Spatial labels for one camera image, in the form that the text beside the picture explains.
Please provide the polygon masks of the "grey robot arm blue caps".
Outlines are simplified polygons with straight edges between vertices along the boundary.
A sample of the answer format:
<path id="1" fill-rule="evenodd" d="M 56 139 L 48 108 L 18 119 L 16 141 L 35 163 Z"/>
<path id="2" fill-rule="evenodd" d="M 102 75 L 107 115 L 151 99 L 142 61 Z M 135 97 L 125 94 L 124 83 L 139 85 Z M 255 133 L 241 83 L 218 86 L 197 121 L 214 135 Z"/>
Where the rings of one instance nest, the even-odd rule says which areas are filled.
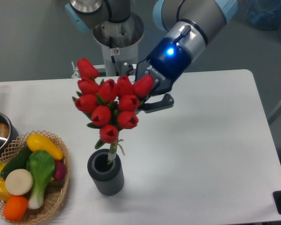
<path id="1" fill-rule="evenodd" d="M 174 82 L 202 53 L 237 11 L 235 0 L 159 0 L 153 9 L 155 25 L 165 37 L 143 59 L 138 60 L 138 44 L 144 24 L 130 9 L 128 0 L 71 0 L 65 10 L 75 27 L 92 31 L 101 45 L 107 76 L 146 74 L 155 79 L 150 96 L 163 98 L 145 103 L 147 113 L 170 108 Z"/>

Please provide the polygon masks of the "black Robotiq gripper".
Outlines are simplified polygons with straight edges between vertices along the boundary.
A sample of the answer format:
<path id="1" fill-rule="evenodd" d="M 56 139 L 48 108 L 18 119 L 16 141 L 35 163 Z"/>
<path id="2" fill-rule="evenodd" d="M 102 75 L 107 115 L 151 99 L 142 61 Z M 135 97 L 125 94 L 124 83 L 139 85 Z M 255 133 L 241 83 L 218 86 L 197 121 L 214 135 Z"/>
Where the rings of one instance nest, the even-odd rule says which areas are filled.
<path id="1" fill-rule="evenodd" d="M 153 113 L 174 106 L 174 98 L 167 92 L 171 91 L 174 82 L 181 76 L 184 70 L 192 62 L 192 57 L 182 42 L 186 37 L 163 38 L 150 54 L 137 64 L 123 62 L 120 76 L 135 75 L 136 81 L 150 74 L 158 83 L 151 90 L 150 95 L 164 94 L 163 98 L 154 103 L 144 103 L 139 111 Z"/>

